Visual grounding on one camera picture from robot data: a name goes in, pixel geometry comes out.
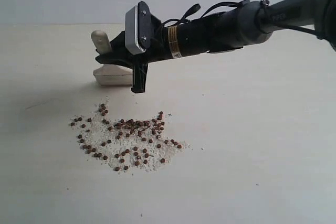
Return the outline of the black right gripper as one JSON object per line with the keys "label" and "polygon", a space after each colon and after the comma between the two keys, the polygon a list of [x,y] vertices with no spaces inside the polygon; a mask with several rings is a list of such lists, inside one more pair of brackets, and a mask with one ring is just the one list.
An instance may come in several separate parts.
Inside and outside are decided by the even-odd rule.
{"label": "black right gripper", "polygon": [[157,18],[151,18],[151,25],[151,46],[145,53],[132,55],[125,47],[125,32],[122,31],[115,39],[110,41],[112,52],[95,57],[95,60],[100,64],[117,65],[131,69],[133,77],[131,91],[133,93],[145,92],[149,63],[171,58],[171,53],[166,43],[166,30],[161,21]]}

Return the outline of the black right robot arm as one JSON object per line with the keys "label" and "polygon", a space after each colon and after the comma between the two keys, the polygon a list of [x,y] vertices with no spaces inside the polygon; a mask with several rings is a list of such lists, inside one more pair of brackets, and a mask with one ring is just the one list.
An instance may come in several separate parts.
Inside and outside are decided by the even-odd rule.
{"label": "black right robot arm", "polygon": [[190,19],[199,9],[195,4],[181,18],[162,22],[140,1],[125,14],[124,30],[115,39],[103,31],[92,32],[101,64],[94,72],[97,82],[143,93],[152,62],[262,44],[277,30],[312,34],[335,46],[335,0],[226,1]]}

